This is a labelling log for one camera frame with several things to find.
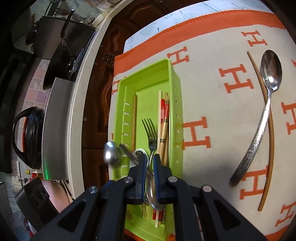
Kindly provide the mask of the white ceramic soup spoon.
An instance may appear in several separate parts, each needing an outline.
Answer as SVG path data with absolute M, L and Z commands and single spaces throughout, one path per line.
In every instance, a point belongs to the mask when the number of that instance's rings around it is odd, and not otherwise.
M 132 155 L 133 155 L 133 158 L 130 159 L 130 163 L 131 163 L 132 167 L 139 164 L 139 161 L 140 161 L 141 157 L 145 157 L 146 163 L 148 164 L 149 158 L 148 158 L 148 155 L 147 155 L 147 153 L 146 153 L 146 151 L 144 149 L 138 148 L 138 149 L 133 151 Z

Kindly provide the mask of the steel spoon textured handle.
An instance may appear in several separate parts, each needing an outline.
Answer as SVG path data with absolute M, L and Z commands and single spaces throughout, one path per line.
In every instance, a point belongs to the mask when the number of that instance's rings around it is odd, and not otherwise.
M 135 164 L 139 165 L 139 159 L 134 153 L 132 153 L 124 144 L 117 145 L 113 141 L 109 141 L 104 144 L 103 147 L 103 160 L 105 163 L 111 165 L 112 167 L 119 167 L 123 161 L 122 151 L 127 157 Z M 148 168 L 146 170 L 146 188 L 147 188 L 147 199 L 153 209 L 162 211 L 164 210 L 164 205 L 161 205 L 157 201 L 156 196 L 156 184 L 154 172 Z

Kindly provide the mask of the brown bamboo chopstick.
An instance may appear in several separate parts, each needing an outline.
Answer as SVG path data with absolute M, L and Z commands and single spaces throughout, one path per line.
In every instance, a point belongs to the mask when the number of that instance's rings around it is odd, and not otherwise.
M 170 97 L 169 94 L 165 93 L 164 102 L 164 117 L 162 123 L 162 133 L 159 143 L 159 155 L 164 166 L 168 165 L 168 129 L 169 129 L 169 116 L 170 116 Z

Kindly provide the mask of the large steel tablespoon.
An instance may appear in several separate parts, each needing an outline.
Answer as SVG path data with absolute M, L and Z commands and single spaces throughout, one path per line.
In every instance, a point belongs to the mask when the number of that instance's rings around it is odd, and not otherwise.
M 267 102 L 263 109 L 254 138 L 241 163 L 230 178 L 229 185 L 231 187 L 238 185 L 238 183 L 247 173 L 252 161 L 254 160 L 254 157 L 256 156 L 256 153 L 264 136 L 266 126 L 268 124 L 271 96 L 276 90 L 279 89 L 282 81 L 281 63 L 277 54 L 272 50 L 266 50 L 262 55 L 260 63 L 260 77 L 262 77 L 264 86 L 267 90 Z

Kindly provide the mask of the red-patterned chopstick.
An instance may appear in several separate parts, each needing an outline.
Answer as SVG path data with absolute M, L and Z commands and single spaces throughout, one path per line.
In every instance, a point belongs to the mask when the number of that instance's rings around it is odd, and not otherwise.
M 155 223 L 155 220 L 156 220 L 156 212 L 157 212 L 157 210 L 156 209 L 154 209 L 154 211 L 153 211 L 153 220 L 154 220 L 154 223 Z

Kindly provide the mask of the green plastic utensil tray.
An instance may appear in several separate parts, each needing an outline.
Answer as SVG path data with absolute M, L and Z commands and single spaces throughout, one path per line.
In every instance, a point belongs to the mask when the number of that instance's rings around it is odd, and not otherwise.
M 137 99 L 136 148 L 148 149 L 148 139 L 142 120 L 150 118 L 155 127 L 159 118 L 159 91 L 170 97 L 170 147 L 169 167 L 174 176 L 182 176 L 183 161 L 183 110 L 180 78 L 171 61 L 164 59 L 132 75 L 118 84 L 113 140 L 115 143 L 131 143 L 133 99 Z M 173 206 L 166 209 L 165 224 L 155 227 L 152 208 L 147 208 L 147 217 L 142 217 L 139 205 L 127 207 L 129 216 L 125 228 L 143 240 L 166 240 L 174 231 Z

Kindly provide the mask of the dark wooden chopstick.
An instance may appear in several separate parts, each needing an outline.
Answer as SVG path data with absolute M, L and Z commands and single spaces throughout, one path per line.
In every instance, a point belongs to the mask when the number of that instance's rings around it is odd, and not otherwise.
M 247 51 L 247 55 L 252 63 L 252 66 L 255 70 L 256 76 L 258 78 L 261 91 L 263 94 L 264 102 L 267 103 L 268 100 L 268 89 L 266 85 L 264 84 L 264 80 L 260 74 L 259 68 L 257 67 L 257 64 L 255 63 L 251 53 Z M 268 157 L 268 166 L 267 166 L 267 174 L 266 174 L 266 181 L 263 189 L 263 194 L 258 206 L 257 211 L 261 212 L 264 208 L 270 184 L 271 184 L 271 178 L 273 175 L 273 165 L 274 165 L 274 152 L 275 152 L 275 140 L 274 140 L 274 125 L 273 125 L 273 113 L 272 110 L 269 112 L 269 118 L 268 118 L 268 134 L 269 134 L 269 157 Z

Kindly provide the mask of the crossing bamboo chopstick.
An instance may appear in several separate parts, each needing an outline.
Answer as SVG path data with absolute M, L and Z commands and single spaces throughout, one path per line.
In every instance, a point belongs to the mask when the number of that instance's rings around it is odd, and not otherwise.
M 132 135 L 131 135 L 131 151 L 135 150 L 135 136 L 137 125 L 137 95 L 134 95 L 133 99 L 133 112 L 132 112 Z

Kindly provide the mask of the orange H-pattern cloth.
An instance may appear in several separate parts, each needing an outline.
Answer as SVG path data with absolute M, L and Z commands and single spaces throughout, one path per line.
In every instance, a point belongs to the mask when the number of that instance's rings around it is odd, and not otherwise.
M 235 187 L 229 181 L 251 143 L 265 104 L 247 51 L 259 67 L 268 49 L 280 59 L 282 82 L 271 99 L 273 175 L 259 212 L 269 157 L 268 129 L 242 181 Z M 181 83 L 181 177 L 190 185 L 211 185 L 268 240 L 283 239 L 295 218 L 295 43 L 284 24 L 264 11 L 221 11 L 170 27 L 117 56 L 110 137 L 119 82 L 164 59 L 171 61 Z

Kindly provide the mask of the steel fork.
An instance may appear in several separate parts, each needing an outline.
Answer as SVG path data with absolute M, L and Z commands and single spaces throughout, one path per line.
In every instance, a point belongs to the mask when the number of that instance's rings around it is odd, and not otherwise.
M 149 151 L 150 151 L 147 168 L 152 170 L 152 159 L 157 150 L 157 140 L 158 140 L 157 132 L 150 118 L 142 119 L 142 124 L 144 125 L 144 129 L 147 134 Z

